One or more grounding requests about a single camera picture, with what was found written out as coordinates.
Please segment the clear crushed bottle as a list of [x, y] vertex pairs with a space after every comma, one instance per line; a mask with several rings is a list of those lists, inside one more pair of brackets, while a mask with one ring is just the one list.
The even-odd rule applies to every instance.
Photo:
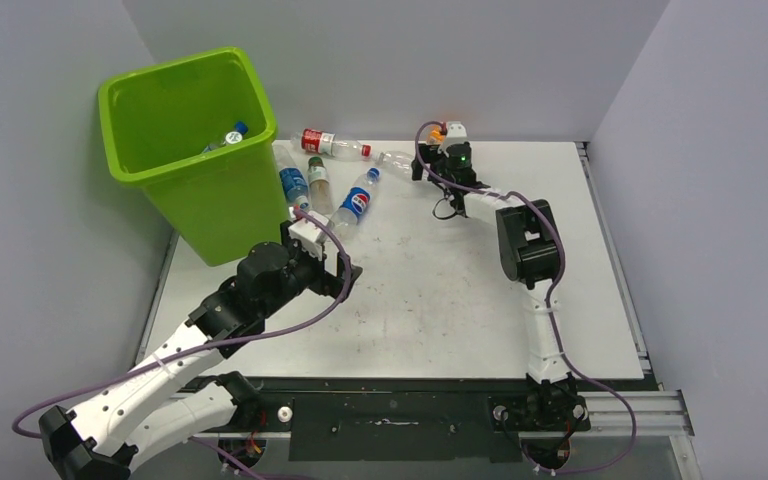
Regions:
[[371, 156], [374, 164], [382, 171], [386, 171], [400, 179], [411, 181], [413, 175], [412, 163], [414, 155], [402, 151], [382, 151]]

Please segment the pepsi bottle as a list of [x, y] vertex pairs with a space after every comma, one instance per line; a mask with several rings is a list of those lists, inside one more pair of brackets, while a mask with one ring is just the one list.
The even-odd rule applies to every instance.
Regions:
[[370, 168], [360, 175], [329, 219], [329, 228], [341, 240], [350, 240], [358, 231], [372, 201], [378, 196], [380, 171]]

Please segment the blue label blue cap bottle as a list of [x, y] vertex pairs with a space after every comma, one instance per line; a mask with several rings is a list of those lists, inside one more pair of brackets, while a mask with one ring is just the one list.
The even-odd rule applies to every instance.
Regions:
[[237, 121], [230, 131], [223, 133], [219, 137], [216, 137], [213, 140], [211, 140], [201, 150], [201, 152], [209, 153], [226, 146], [232, 146], [232, 145], [241, 143], [245, 139], [245, 136], [248, 133], [248, 131], [249, 131], [249, 128], [244, 122]]

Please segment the large orange tea bottle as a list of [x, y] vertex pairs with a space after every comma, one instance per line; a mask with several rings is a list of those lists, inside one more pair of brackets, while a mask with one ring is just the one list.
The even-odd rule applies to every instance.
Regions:
[[225, 137], [224, 137], [224, 139], [222, 141], [222, 146], [236, 145], [236, 144], [240, 143], [243, 139], [244, 139], [244, 135], [242, 133], [240, 133], [239, 131], [234, 130], [234, 131], [228, 132], [225, 135]]

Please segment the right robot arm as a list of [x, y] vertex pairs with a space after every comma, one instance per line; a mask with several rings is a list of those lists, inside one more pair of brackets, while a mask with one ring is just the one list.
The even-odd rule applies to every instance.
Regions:
[[501, 269], [523, 291], [527, 393], [521, 405], [498, 407], [496, 421], [538, 431], [572, 432], [582, 426], [586, 408], [563, 358], [549, 298], [565, 267], [549, 203], [528, 203], [481, 182], [467, 141], [447, 146], [420, 142], [411, 168], [413, 180], [425, 179], [438, 187], [455, 214], [495, 227]]

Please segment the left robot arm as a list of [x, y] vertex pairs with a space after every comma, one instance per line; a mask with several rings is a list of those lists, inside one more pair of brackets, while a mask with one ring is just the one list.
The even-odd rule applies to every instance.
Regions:
[[346, 300], [363, 269], [338, 244], [335, 271], [324, 242], [325, 221], [286, 221], [279, 242], [255, 245], [233, 276], [208, 295], [150, 356], [122, 379], [93, 388], [93, 397], [58, 404], [38, 421], [44, 453], [62, 479], [127, 479], [165, 450], [228, 425], [242, 431], [263, 405], [239, 372], [216, 376], [184, 399], [174, 394], [254, 340], [276, 337], [266, 321], [305, 292]]

